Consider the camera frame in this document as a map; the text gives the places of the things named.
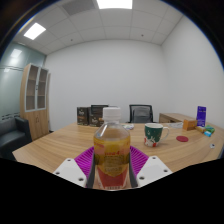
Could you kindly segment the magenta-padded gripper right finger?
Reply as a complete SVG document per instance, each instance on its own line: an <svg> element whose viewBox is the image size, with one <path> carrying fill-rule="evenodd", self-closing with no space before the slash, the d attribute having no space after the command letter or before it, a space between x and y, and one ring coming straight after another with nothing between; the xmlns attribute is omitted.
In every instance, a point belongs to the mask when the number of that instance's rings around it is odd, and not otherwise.
<svg viewBox="0 0 224 224"><path fill-rule="evenodd" d="M147 156L139 149L130 147L129 176L132 188L146 186L171 173L157 156Z"/></svg>

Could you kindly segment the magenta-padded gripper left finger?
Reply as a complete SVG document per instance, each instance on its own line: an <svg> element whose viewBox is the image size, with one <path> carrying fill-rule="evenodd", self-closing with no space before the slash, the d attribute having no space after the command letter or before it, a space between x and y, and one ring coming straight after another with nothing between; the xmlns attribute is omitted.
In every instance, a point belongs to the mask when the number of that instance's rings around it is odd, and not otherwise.
<svg viewBox="0 0 224 224"><path fill-rule="evenodd" d="M76 158L66 158L53 172L54 175L84 188L92 188L95 179L94 148Z"/></svg>

